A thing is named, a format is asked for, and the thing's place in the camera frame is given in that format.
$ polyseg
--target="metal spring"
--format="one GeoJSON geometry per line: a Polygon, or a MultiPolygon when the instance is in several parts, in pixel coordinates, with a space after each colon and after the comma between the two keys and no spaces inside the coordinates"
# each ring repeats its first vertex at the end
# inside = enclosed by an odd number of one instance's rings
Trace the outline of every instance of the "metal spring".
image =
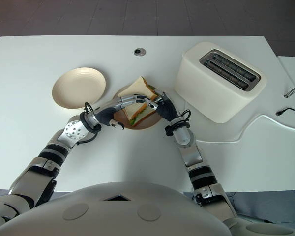
{"type": "Polygon", "coordinates": [[[292,89],[291,91],[289,91],[288,93],[286,93],[286,94],[284,95],[284,97],[285,97],[285,98],[289,98],[289,97],[292,96],[294,93],[295,93],[295,88],[292,89]]]}

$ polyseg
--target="white table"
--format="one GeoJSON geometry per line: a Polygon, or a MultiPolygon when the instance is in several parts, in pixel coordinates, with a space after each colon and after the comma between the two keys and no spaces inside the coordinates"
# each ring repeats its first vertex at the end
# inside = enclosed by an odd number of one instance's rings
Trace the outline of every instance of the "white table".
{"type": "MultiPolygon", "coordinates": [[[[103,72],[107,87],[98,104],[110,100],[117,90],[138,76],[144,76],[152,85],[167,90],[179,110],[192,110],[191,127],[199,140],[234,139],[258,114],[295,127],[295,114],[274,115],[285,106],[295,107],[295,95],[283,98],[293,84],[263,37],[2,37],[0,188],[9,188],[53,133],[63,128],[71,116],[81,112],[61,108],[51,97],[56,79],[77,67],[93,67],[103,72]],[[213,42],[237,54],[268,77],[263,92],[225,124],[208,120],[172,90],[182,53],[201,41],[213,42]],[[133,55],[134,49],[139,47],[146,49],[144,57],[133,55]]],[[[145,131],[104,127],[95,141],[73,149],[57,177],[56,190],[73,191],[112,181],[147,181],[178,191],[191,191],[179,152],[165,136],[166,124],[161,121],[145,131]]],[[[226,191],[270,191],[295,189],[294,143],[295,133],[287,134],[287,130],[260,119],[246,131],[242,143],[199,143],[199,146],[226,191]],[[287,142],[286,135],[292,141],[287,142]],[[291,151],[292,157],[287,156],[285,150],[291,151]]]]}

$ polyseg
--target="bread slice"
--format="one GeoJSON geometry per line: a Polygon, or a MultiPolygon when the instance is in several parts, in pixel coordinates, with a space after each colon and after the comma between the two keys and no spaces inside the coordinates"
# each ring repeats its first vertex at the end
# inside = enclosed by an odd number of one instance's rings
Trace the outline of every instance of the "bread slice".
{"type": "MultiPolygon", "coordinates": [[[[135,82],[133,82],[128,88],[124,91],[117,94],[118,97],[132,94],[141,94],[147,96],[149,99],[154,101],[157,95],[149,87],[145,79],[140,76],[135,82]]],[[[127,106],[123,109],[128,120],[131,121],[130,124],[135,126],[143,118],[148,117],[151,113],[154,113],[154,110],[150,107],[147,107],[146,103],[136,103],[130,106],[127,106]]]]}

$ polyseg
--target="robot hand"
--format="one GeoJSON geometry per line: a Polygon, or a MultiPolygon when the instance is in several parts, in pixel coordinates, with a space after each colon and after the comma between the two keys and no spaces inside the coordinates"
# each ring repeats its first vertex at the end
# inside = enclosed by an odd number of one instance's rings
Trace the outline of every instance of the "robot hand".
{"type": "Polygon", "coordinates": [[[156,110],[162,118],[168,120],[169,122],[178,118],[179,115],[177,114],[176,108],[165,92],[156,89],[155,93],[158,95],[155,102],[149,100],[148,98],[145,98],[145,102],[156,110]]]}
{"type": "Polygon", "coordinates": [[[139,94],[127,95],[123,97],[116,97],[113,100],[103,104],[102,106],[92,110],[91,112],[86,112],[87,120],[93,125],[98,124],[111,125],[114,128],[124,129],[124,125],[117,120],[114,120],[114,113],[120,111],[126,106],[135,103],[144,103],[146,97],[139,94]]]}

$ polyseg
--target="white plate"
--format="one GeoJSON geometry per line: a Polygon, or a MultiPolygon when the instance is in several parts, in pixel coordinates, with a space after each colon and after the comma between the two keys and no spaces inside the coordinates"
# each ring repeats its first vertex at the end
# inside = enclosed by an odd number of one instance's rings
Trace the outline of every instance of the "white plate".
{"type": "MultiPolygon", "coordinates": [[[[124,91],[129,86],[130,85],[127,85],[127,86],[119,89],[115,93],[114,98],[116,98],[117,94],[124,91]]],[[[140,130],[140,129],[147,129],[147,128],[150,128],[150,127],[156,125],[156,123],[158,123],[162,119],[162,117],[158,113],[155,112],[155,113],[149,115],[148,117],[146,117],[143,121],[141,121],[136,126],[132,126],[132,125],[130,125],[129,120],[128,120],[127,116],[125,115],[125,113],[121,110],[121,111],[118,111],[114,114],[114,119],[123,123],[124,127],[127,129],[140,130]]]]}
{"type": "Polygon", "coordinates": [[[93,68],[70,70],[57,79],[52,96],[64,108],[77,109],[84,103],[96,102],[104,93],[106,81],[102,73],[93,68]]]}

